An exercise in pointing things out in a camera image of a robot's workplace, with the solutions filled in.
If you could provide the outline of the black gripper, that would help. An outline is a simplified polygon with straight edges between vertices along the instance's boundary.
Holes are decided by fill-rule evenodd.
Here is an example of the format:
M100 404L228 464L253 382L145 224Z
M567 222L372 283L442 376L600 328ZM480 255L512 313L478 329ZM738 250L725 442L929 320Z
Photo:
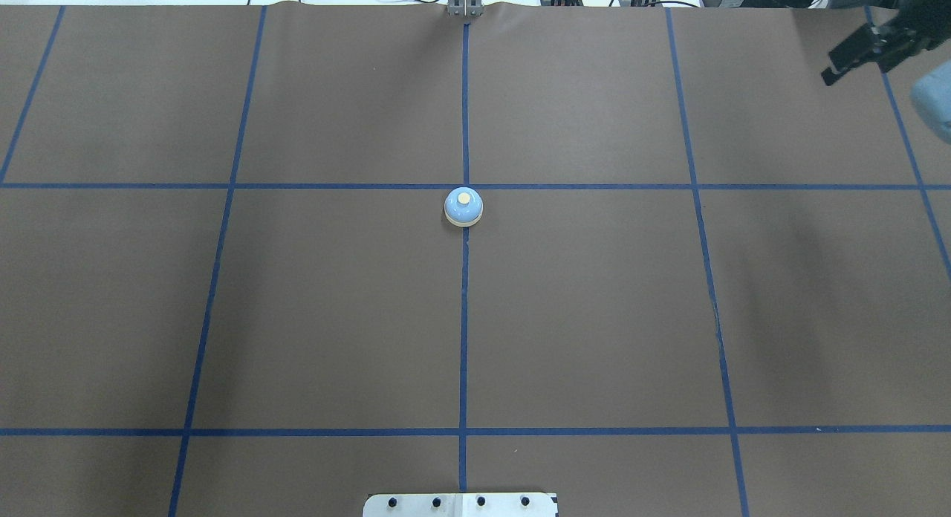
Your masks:
M829 65L820 74L825 86L867 63L884 74L883 65L899 65L948 40L950 0L884 0L883 6L896 16L877 27L863 24L829 51Z

